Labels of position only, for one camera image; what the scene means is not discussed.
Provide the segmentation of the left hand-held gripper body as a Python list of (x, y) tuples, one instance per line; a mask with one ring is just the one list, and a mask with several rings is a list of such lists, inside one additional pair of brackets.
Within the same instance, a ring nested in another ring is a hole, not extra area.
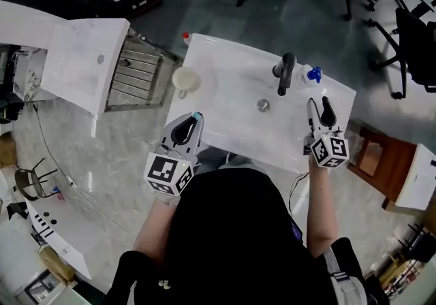
[(148, 155), (144, 180), (156, 193), (179, 197), (194, 176), (197, 149), (198, 145), (177, 150), (163, 142), (157, 143)]

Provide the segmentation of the person's left hand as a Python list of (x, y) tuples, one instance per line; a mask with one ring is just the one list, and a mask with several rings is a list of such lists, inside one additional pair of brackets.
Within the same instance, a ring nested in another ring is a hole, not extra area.
[(180, 195), (174, 196), (159, 190), (154, 190), (153, 195), (156, 199), (169, 206), (177, 206), (181, 198)]

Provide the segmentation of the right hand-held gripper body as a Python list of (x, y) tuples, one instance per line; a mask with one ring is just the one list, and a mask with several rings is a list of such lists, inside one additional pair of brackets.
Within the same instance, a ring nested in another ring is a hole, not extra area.
[(349, 146), (341, 130), (304, 138), (303, 154), (312, 154), (318, 167), (337, 168), (349, 160)]

